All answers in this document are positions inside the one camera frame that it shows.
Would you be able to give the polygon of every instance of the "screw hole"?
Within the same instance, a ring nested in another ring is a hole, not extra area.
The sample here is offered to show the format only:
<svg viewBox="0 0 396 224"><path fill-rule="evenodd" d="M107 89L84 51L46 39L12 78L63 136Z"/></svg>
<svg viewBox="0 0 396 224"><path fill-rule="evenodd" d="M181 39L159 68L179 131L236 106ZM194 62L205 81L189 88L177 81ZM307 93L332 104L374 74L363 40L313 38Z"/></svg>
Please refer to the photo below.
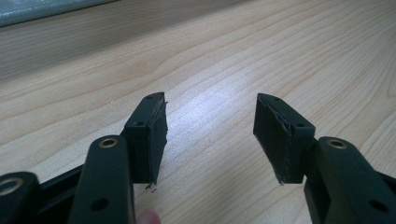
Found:
<svg viewBox="0 0 396 224"><path fill-rule="evenodd" d="M386 205L383 203L377 201L377 200L370 200L369 201L370 206L372 206L375 210L378 210L380 212L388 212L388 208Z"/></svg>
<svg viewBox="0 0 396 224"><path fill-rule="evenodd" d="M23 179L14 177L9 178L0 183L0 196L7 195L18 189L23 183Z"/></svg>
<svg viewBox="0 0 396 224"><path fill-rule="evenodd" d="M91 204L91 210L94 212L98 212L105 209L107 205L108 205L108 199L101 198Z"/></svg>
<svg viewBox="0 0 396 224"><path fill-rule="evenodd" d="M143 121L134 122L134 126L143 126L144 124L145 122Z"/></svg>
<svg viewBox="0 0 396 224"><path fill-rule="evenodd" d="M331 147L336 147L339 149L347 149L347 144L345 144L344 142L341 142L339 140L329 139L327 141L327 144L329 144Z"/></svg>
<svg viewBox="0 0 396 224"><path fill-rule="evenodd" d="M118 142L115 138L107 138L99 143L99 147L114 147Z"/></svg>

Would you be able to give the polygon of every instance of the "gray object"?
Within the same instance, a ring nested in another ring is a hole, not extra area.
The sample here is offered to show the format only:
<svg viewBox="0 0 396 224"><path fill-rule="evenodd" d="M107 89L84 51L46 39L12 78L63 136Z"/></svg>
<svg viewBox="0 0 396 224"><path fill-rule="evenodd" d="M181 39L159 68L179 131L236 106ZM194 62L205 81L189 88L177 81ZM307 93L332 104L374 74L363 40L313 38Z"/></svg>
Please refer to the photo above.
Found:
<svg viewBox="0 0 396 224"><path fill-rule="evenodd" d="M0 27L116 0L0 0Z"/></svg>

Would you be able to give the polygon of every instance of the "black mechanical arm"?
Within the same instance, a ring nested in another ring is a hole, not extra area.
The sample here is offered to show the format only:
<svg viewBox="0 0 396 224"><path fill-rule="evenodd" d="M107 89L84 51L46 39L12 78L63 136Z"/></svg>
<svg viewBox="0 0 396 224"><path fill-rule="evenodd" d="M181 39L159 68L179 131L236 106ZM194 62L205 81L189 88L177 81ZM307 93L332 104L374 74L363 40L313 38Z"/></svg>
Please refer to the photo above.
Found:
<svg viewBox="0 0 396 224"><path fill-rule="evenodd" d="M45 183L0 176L0 224L135 223L134 184L155 185L166 144L164 93L146 96L120 135L92 142L86 162ZM254 134L281 184L304 187L317 223L396 223L396 179L343 139L321 137L285 102L259 93Z"/></svg>
<svg viewBox="0 0 396 224"><path fill-rule="evenodd" d="M321 137L281 99L259 93L253 132L280 184L301 184L313 223L396 223L396 179L346 140Z"/></svg>
<svg viewBox="0 0 396 224"><path fill-rule="evenodd" d="M134 184L157 183L166 144L163 92L146 96L120 135L92 142L85 163L39 184L0 176L0 223L134 223Z"/></svg>

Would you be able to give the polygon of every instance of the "wooden table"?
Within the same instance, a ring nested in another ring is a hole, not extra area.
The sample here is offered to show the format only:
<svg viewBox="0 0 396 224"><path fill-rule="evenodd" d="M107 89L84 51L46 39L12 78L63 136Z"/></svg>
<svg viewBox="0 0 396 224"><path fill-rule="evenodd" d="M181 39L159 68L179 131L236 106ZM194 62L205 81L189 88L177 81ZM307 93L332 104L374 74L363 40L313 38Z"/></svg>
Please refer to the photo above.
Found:
<svg viewBox="0 0 396 224"><path fill-rule="evenodd" d="M136 213L163 223L309 223L252 134L258 92L396 176L394 1L119 1L0 28L0 175L46 181L164 91L168 144Z"/></svg>

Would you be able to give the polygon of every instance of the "black plastic part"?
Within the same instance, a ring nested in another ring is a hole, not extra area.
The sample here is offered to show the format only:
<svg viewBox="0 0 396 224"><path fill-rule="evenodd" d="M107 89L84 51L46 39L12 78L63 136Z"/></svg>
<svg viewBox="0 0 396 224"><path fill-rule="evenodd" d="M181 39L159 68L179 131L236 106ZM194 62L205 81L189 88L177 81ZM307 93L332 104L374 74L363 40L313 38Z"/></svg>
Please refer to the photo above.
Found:
<svg viewBox="0 0 396 224"><path fill-rule="evenodd" d="M0 176L0 224L30 223L40 205L37 177L28 172Z"/></svg>
<svg viewBox="0 0 396 224"><path fill-rule="evenodd" d="M393 194L396 195L396 178L393 178L393 177L388 176L388 175L384 175L382 173L379 173L379 175L381 175L381 178L388 185L390 190L392 190Z"/></svg>
<svg viewBox="0 0 396 224"><path fill-rule="evenodd" d="M129 170L122 136L93 141L67 223L134 223Z"/></svg>
<svg viewBox="0 0 396 224"><path fill-rule="evenodd" d="M82 165L41 184L43 206L35 223L66 223L76 193Z"/></svg>
<svg viewBox="0 0 396 224"><path fill-rule="evenodd" d="M304 154L315 142L315 126L281 99L259 93L253 133L279 183L302 183Z"/></svg>
<svg viewBox="0 0 396 224"><path fill-rule="evenodd" d="M324 185L316 185L307 180L304 186L304 194L312 223L324 223L331 202L326 187Z"/></svg>
<svg viewBox="0 0 396 224"><path fill-rule="evenodd" d="M331 198L325 223L396 223L396 195L352 144L321 137L316 156Z"/></svg>
<svg viewBox="0 0 396 224"><path fill-rule="evenodd" d="M165 109L163 92L146 96L121 133L128 143L134 183L157 183L168 131Z"/></svg>

